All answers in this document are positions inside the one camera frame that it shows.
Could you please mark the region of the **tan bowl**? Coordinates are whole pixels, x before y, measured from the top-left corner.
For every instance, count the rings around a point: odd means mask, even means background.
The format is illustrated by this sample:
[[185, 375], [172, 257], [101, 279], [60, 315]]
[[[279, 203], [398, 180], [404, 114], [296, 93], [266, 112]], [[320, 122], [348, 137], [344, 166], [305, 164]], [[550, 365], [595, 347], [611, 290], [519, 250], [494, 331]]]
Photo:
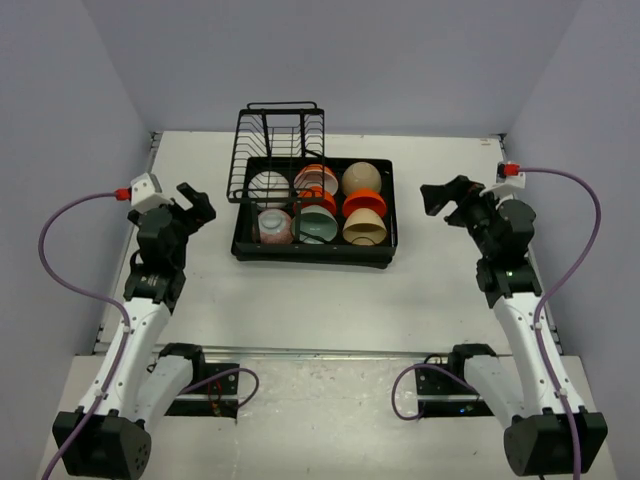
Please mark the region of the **tan bowl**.
[[374, 246], [386, 239], [387, 228], [383, 219], [374, 210], [359, 208], [346, 219], [342, 235], [350, 244]]

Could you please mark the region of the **light green bowl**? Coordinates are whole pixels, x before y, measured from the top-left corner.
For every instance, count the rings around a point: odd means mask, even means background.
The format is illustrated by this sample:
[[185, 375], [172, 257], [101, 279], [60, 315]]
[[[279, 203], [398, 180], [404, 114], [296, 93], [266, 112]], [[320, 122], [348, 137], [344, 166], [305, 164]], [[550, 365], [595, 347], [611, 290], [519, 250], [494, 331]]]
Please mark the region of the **light green bowl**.
[[320, 205], [304, 207], [291, 224], [293, 238], [304, 244], [324, 245], [338, 234], [338, 223], [329, 210]]

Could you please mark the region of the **orange white bowl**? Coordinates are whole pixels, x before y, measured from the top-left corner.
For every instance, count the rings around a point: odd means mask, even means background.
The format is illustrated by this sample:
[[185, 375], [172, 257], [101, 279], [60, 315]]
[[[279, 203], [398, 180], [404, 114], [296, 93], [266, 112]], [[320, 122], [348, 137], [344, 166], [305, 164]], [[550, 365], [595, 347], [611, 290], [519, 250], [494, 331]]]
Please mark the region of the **orange white bowl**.
[[314, 186], [335, 195], [339, 190], [339, 180], [329, 167], [322, 164], [310, 164], [300, 170], [294, 178], [294, 189], [301, 193]]

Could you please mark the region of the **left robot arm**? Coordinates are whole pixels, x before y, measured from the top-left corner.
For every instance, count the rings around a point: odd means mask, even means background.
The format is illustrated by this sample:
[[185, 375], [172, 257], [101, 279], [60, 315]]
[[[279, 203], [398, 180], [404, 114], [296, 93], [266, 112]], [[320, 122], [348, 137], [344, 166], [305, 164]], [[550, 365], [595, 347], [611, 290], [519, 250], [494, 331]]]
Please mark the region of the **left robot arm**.
[[138, 249], [122, 301], [107, 298], [121, 319], [94, 382], [71, 412], [59, 412], [52, 426], [62, 462], [75, 477], [138, 479], [151, 452], [151, 426], [181, 390], [195, 393], [208, 379], [201, 347], [176, 344], [159, 359], [154, 373], [147, 366], [154, 345], [171, 318], [186, 276], [191, 235], [216, 217], [206, 193], [188, 183], [177, 191], [188, 209], [167, 198], [152, 175], [112, 192], [128, 201], [128, 220], [137, 226]]

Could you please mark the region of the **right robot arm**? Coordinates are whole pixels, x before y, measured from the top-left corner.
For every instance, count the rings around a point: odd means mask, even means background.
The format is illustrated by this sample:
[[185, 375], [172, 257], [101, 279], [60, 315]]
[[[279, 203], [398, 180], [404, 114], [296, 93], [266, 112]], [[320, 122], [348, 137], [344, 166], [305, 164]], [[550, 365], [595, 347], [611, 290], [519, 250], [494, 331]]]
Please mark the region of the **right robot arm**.
[[465, 229], [478, 247], [476, 281], [506, 335], [518, 376], [511, 378], [485, 345], [455, 346], [444, 373], [454, 391], [473, 389], [500, 422], [515, 475], [579, 478], [590, 470], [608, 427], [574, 387], [550, 330], [529, 255], [536, 214], [498, 190], [463, 175], [420, 188], [426, 214], [454, 203], [446, 223]]

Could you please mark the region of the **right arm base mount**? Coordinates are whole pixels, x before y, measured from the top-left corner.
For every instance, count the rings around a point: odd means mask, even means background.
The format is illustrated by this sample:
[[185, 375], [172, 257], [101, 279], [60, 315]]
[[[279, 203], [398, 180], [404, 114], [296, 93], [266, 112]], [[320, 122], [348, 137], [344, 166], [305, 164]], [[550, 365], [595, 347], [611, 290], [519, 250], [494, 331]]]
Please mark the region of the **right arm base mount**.
[[420, 419], [493, 416], [480, 396], [433, 369], [416, 370], [415, 384]]

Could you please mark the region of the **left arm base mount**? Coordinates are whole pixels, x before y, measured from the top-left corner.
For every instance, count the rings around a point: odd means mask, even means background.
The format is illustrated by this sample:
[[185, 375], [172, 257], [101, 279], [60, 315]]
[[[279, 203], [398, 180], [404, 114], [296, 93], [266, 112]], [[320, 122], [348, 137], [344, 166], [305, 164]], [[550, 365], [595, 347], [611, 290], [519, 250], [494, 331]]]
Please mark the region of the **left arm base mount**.
[[238, 373], [231, 373], [197, 390], [180, 396], [166, 416], [236, 419], [238, 414]]

